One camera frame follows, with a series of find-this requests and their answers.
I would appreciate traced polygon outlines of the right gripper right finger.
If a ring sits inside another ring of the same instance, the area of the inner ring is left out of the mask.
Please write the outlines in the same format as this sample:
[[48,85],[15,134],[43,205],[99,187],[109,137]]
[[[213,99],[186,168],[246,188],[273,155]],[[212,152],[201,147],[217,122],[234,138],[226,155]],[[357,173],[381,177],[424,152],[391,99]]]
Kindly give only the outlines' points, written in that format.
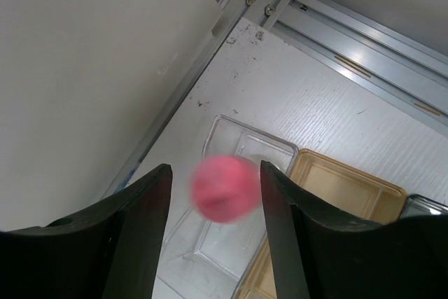
[[260,165],[278,298],[446,298],[447,217],[382,225],[342,211]]

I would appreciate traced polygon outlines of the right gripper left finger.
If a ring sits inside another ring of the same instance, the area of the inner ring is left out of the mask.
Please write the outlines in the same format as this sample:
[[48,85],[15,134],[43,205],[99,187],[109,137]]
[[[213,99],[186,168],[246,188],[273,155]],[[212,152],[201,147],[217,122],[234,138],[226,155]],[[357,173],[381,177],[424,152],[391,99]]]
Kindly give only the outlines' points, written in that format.
[[150,298],[169,213],[172,169],[44,227],[1,234],[2,298]]

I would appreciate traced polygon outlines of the pink cap lead tube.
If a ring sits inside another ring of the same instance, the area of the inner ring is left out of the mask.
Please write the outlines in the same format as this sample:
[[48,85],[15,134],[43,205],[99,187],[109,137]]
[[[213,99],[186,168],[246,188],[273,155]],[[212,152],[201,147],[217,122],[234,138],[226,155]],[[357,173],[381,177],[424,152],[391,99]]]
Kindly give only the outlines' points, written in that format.
[[233,223],[261,203],[259,166],[237,155],[213,155],[190,175],[192,204],[207,220]]

